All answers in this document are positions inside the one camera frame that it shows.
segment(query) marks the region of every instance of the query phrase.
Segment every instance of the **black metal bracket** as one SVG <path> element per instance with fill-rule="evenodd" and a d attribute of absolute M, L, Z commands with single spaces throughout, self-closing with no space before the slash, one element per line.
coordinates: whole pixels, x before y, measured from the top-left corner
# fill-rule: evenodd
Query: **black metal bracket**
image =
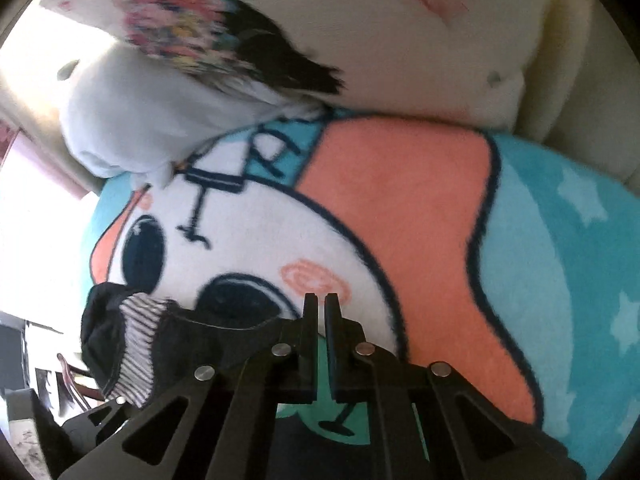
<path fill-rule="evenodd" d="M 584 478 L 562 444 L 504 415 L 449 364 L 417 367 L 366 342 L 337 294 L 324 322 L 332 396 L 367 403 L 376 480 Z"/>
<path fill-rule="evenodd" d="M 263 478 L 278 403 L 316 400 L 317 352 L 318 298 L 307 294 L 302 318 L 282 320 L 279 343 L 228 374 L 204 364 L 60 478 Z"/>
<path fill-rule="evenodd" d="M 332 397 L 367 403 L 373 480 L 584 478 L 562 444 L 505 416 L 449 364 L 418 367 L 367 342 L 336 294 L 324 323 Z M 60 478 L 263 480 L 278 403 L 316 400 L 317 352 L 318 298 L 307 294 L 278 343 L 230 372 L 204 364 L 142 412 L 112 400 L 69 420 L 84 456 Z"/>

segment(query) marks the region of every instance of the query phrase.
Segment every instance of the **floral pattern fabric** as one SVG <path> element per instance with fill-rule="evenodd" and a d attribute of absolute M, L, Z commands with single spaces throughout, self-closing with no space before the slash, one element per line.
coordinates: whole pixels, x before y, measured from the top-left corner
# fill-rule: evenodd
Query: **floral pattern fabric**
<path fill-rule="evenodd" d="M 127 40 L 184 72 L 245 75 L 273 87 L 338 93 L 336 69 L 297 52 L 246 0 L 117 0 Z"/>

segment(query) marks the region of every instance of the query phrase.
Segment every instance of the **cartoon face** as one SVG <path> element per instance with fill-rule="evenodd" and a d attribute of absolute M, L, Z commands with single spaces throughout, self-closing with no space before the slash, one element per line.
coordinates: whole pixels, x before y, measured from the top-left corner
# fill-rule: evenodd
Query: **cartoon face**
<path fill-rule="evenodd" d="M 108 281 L 208 308 L 219 326 L 240 330 L 298 317 L 306 292 L 338 292 L 345 316 L 395 351 L 392 320 L 380 323 L 390 317 L 382 288 L 356 245 L 293 190 L 243 176 L 248 148 L 219 142 L 166 189 L 135 197 Z"/>

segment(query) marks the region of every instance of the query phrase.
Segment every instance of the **teal fabric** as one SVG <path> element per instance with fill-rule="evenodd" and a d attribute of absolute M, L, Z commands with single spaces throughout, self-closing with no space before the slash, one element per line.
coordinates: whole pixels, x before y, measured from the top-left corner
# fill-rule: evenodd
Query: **teal fabric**
<path fill-rule="evenodd" d="M 496 136 L 502 172 L 481 282 L 531 362 L 543 429 L 588 478 L 640 415 L 640 201 L 610 178 Z"/>

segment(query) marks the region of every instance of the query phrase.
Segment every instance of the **white star pattern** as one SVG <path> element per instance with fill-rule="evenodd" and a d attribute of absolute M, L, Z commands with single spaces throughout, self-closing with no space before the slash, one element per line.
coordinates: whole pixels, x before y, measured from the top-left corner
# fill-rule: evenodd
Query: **white star pattern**
<path fill-rule="evenodd" d="M 598 187 L 594 180 L 586 176 L 580 176 L 571 168 L 562 168 L 564 177 L 558 186 L 558 195 L 564 198 L 580 215 L 585 227 L 594 220 L 607 221 L 609 215 L 604 209 Z"/>
<path fill-rule="evenodd" d="M 633 428 L 638 416 L 640 415 L 640 399 L 631 399 L 624 420 L 616 428 L 616 431 L 622 438 L 626 438 Z"/>
<path fill-rule="evenodd" d="M 629 347 L 640 342 L 638 314 L 640 314 L 640 301 L 631 301 L 628 295 L 620 292 L 620 310 L 611 323 L 610 332 L 620 345 L 620 355 L 626 354 Z"/>

